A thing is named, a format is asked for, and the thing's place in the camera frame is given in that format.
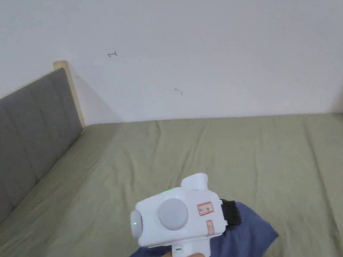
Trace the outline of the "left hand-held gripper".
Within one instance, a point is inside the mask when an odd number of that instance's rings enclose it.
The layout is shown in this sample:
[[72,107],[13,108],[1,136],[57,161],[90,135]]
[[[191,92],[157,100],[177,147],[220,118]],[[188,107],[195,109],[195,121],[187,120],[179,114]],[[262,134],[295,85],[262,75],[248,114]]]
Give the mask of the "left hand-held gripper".
[[193,174],[136,203],[130,227],[139,246],[171,246],[172,257],[210,257],[210,240],[241,224],[241,215],[235,201],[220,199],[207,184],[205,173]]

